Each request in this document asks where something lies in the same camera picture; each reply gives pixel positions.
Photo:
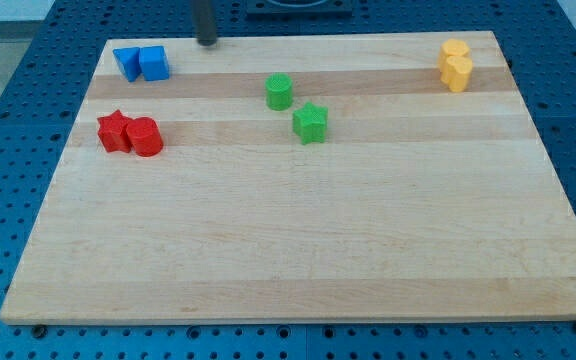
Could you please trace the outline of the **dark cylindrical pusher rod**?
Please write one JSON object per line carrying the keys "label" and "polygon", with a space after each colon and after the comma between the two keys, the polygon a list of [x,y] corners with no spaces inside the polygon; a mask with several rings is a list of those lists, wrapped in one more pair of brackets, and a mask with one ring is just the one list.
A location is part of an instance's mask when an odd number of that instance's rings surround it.
{"label": "dark cylindrical pusher rod", "polygon": [[218,35],[213,1],[191,0],[190,6],[197,43],[205,47],[215,45]]}

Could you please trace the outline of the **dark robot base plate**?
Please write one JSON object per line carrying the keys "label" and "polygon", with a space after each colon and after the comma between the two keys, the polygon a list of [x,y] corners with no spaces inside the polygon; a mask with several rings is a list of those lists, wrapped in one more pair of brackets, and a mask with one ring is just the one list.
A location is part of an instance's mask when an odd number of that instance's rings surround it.
{"label": "dark robot base plate", "polygon": [[248,17],[271,15],[349,15],[354,0],[246,0]]}

